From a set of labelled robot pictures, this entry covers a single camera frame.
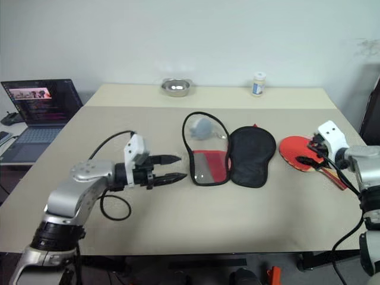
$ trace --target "stainless steel bowl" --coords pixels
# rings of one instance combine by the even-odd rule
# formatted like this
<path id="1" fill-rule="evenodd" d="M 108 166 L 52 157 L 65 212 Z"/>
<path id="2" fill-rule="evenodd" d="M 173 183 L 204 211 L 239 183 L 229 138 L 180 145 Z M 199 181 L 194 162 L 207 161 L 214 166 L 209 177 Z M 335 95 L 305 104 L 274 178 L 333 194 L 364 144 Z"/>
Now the stainless steel bowl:
<path id="1" fill-rule="evenodd" d="M 161 85 L 162 90 L 169 96 L 183 97 L 189 93 L 190 82 L 185 79 L 165 79 Z"/>

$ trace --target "laptop trackpad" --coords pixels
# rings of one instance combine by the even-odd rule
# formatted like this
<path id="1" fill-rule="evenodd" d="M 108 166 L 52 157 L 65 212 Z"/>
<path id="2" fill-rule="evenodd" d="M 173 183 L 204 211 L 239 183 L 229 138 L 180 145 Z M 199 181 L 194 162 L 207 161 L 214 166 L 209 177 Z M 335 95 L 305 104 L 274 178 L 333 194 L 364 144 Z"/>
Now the laptop trackpad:
<path id="1" fill-rule="evenodd" d="M 25 144 L 22 145 L 12 162 L 36 162 L 49 144 Z"/>

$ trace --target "robotic arm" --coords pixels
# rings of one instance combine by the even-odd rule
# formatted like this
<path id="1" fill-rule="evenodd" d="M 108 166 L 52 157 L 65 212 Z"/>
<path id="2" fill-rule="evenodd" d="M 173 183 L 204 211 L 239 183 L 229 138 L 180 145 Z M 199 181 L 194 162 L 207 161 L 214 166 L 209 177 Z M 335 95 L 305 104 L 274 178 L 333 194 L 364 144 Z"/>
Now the robotic arm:
<path id="1" fill-rule="evenodd" d="M 154 164 L 171 164 L 176 156 L 149 156 L 144 139 L 134 134 L 124 149 L 125 163 L 89 160 L 74 166 L 69 179 L 54 190 L 47 201 L 44 216 L 26 247 L 10 284 L 22 284 L 23 274 L 33 268 L 64 268 L 72 263 L 78 241 L 85 236 L 84 223 L 104 191 L 121 191 L 125 185 L 153 186 L 177 182 L 183 173 L 156 177 Z"/>
<path id="2" fill-rule="evenodd" d="M 380 284 L 380 146 L 349 147 L 344 134 L 334 122 L 328 121 L 318 128 L 311 147 L 339 169 L 348 168 L 355 173 L 367 228 L 359 238 L 360 262 L 372 276 L 368 284 Z"/>

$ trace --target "beige tabletop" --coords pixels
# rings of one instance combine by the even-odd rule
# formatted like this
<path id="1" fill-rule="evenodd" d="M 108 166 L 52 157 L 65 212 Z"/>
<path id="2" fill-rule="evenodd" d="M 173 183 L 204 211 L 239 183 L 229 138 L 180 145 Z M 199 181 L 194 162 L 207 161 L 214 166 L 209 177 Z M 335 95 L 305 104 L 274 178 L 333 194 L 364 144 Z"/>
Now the beige tabletop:
<path id="1" fill-rule="evenodd" d="M 49 193 L 68 177 L 74 164 L 86 160 L 106 137 L 118 131 L 137 131 L 147 140 L 151 154 L 175 154 L 183 158 L 171 166 L 157 166 L 154 172 L 158 175 L 173 171 L 188 173 L 181 126 L 185 116 L 194 110 L 215 115 L 230 132 L 240 126 L 257 124 L 273 134 L 277 145 L 289 135 L 312 135 L 320 124 L 331 119 L 346 134 L 350 145 L 363 144 L 322 89 L 267 90 L 261 98 L 253 98 L 244 88 L 226 88 L 235 100 L 244 100 L 246 107 L 232 105 L 233 100 L 229 102 L 226 95 L 223 95 L 226 102 L 215 103 L 214 107 L 208 103 L 203 108 L 197 105 L 195 99 L 199 94 L 211 94 L 214 100 L 217 90 L 226 92 L 224 88 L 198 87 L 192 99 L 181 101 L 165 97 L 152 86 L 140 89 L 137 85 L 103 86 L 60 132 L 0 207 L 0 251 L 20 252 L 30 243 Z M 276 99 L 273 108 L 269 104 L 271 99 L 267 98 L 270 94 Z M 294 99 L 292 94 L 298 96 L 293 107 L 289 103 Z M 157 103 L 154 95 L 161 102 Z M 132 106 L 127 106 L 127 98 L 135 99 Z M 144 98 L 147 107 L 142 107 Z M 278 98 L 285 108 L 280 107 Z M 168 103 L 172 99 L 181 107 Z M 182 102 L 186 100 L 193 100 L 195 106 L 187 102 L 183 107 Z M 115 138 L 96 158 L 121 162 L 127 140 L 128 135 Z M 118 195 L 131 203 L 132 216 L 125 221 L 110 221 L 102 216 L 96 204 L 85 224 L 83 254 L 323 251 L 331 249 L 360 218 L 359 203 L 350 191 L 339 190 L 320 173 L 294 170 L 278 151 L 269 163 L 268 180 L 262 188 L 245 188 L 233 182 L 199 187 L 187 177 L 151 191 L 136 186 Z M 108 203 L 110 214 L 122 216 L 126 210 L 117 201 Z M 360 231 L 363 230 L 340 249 L 359 248 Z"/>

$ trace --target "gray floor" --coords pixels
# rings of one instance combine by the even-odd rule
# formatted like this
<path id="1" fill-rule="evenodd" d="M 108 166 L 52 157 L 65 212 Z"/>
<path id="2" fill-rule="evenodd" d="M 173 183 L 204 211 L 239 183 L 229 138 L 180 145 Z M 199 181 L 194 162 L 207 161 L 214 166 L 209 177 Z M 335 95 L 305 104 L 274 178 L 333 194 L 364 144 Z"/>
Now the gray floor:
<path id="1" fill-rule="evenodd" d="M 1 284 L 8 284 L 8 280 L 18 258 L 19 255 L 16 254 L 2 255 L 0 270 L 0 281 L 2 281 Z M 265 284 L 264 282 L 267 280 L 266 270 L 274 265 L 281 268 L 282 285 L 341 284 L 332 266 L 330 265 L 316 268 L 312 271 L 307 271 L 304 273 L 300 272 L 295 264 L 295 260 L 297 258 L 295 254 L 131 256 L 126 258 L 128 264 L 132 268 L 131 274 L 129 277 L 123 275 L 118 276 L 125 284 L 153 285 L 159 284 L 163 280 L 171 278 L 175 272 L 179 271 L 168 269 L 168 265 L 171 262 L 227 258 L 245 258 L 247 262 L 246 268 L 253 271 L 262 280 L 263 284 Z M 338 266 L 348 285 L 365 285 L 369 280 L 369 277 L 362 270 L 358 258 L 341 262 Z M 230 273 L 238 268 L 240 267 L 204 267 L 185 268 L 181 269 L 181 271 L 192 277 L 192 284 L 194 285 L 216 285 L 228 284 Z M 114 273 L 110 273 L 110 276 L 112 279 L 112 284 L 121 284 L 116 279 Z M 107 271 L 88 267 L 83 268 L 83 282 L 84 285 L 110 284 Z"/>

